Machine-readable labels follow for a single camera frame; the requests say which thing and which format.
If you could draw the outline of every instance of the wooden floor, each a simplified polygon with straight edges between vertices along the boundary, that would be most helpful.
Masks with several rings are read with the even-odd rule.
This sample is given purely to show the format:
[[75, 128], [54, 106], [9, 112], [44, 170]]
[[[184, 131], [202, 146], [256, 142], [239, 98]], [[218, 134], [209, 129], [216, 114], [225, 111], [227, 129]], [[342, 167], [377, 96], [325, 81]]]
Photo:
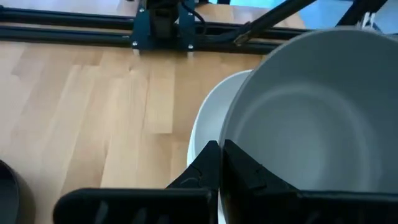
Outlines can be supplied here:
[[[6, 7], [133, 16], [123, 0], [0, 0]], [[264, 9], [207, 5], [208, 21], [244, 23]], [[298, 15], [279, 26], [303, 27]], [[36, 223], [82, 187], [162, 188], [186, 166], [202, 100], [261, 55], [0, 42], [0, 159], [34, 193]]]

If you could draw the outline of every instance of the metal frame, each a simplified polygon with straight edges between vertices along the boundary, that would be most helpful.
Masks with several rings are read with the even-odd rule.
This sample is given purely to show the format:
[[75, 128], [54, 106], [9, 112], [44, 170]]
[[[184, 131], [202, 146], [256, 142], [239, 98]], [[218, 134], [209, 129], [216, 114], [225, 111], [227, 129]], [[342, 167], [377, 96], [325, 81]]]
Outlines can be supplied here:
[[[150, 9], [140, 4], [136, 17], [14, 9], [0, 6], [0, 22], [128, 31], [126, 34], [0, 26], [0, 40], [131, 47], [137, 50], [167, 49], [183, 52], [196, 50], [267, 54], [280, 45], [267, 39], [289, 40], [310, 31], [273, 26], [315, 0], [286, 0], [255, 21], [244, 25], [195, 22], [195, 16], [184, 9], [180, 1], [175, 1], [178, 4], [179, 24], [172, 25], [173, 29], [178, 30], [178, 35], [169, 39], [159, 39], [151, 34], [150, 27], [153, 18], [149, 12]], [[190, 9], [194, 9], [194, 0], [184, 2]], [[385, 2], [386, 0], [356, 0], [337, 25], [355, 25], [364, 12], [376, 12]]]

